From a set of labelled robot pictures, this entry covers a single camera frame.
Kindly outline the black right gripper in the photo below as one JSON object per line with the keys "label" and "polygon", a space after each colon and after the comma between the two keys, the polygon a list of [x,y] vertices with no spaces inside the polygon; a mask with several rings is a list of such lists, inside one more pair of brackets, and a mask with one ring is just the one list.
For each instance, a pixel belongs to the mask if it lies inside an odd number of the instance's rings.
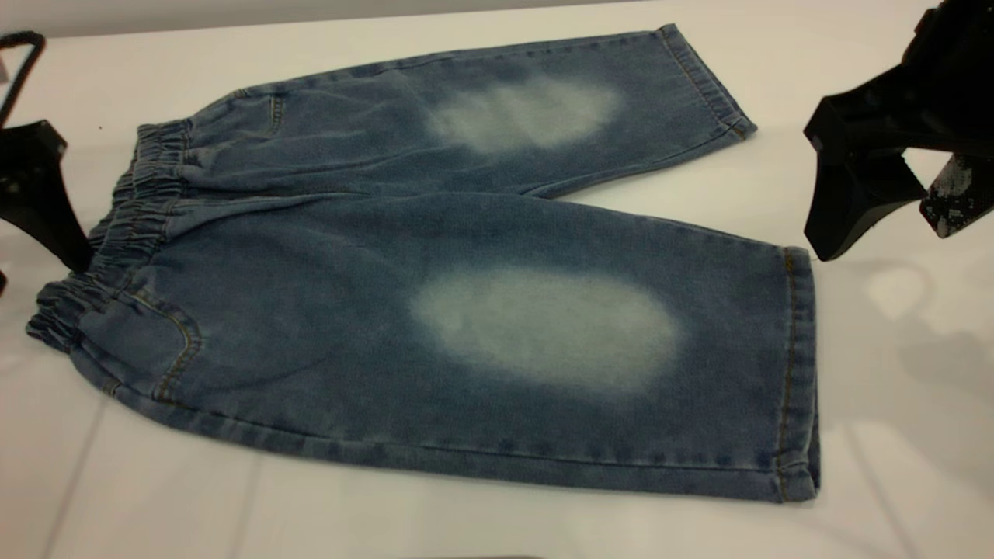
{"label": "black right gripper", "polygon": [[[902,75],[883,74],[821,99],[805,127],[817,155],[805,237],[823,262],[924,197],[906,149],[954,153],[920,213],[949,238],[993,209],[992,3],[941,1],[916,23]],[[905,132],[899,126],[908,125]]]}

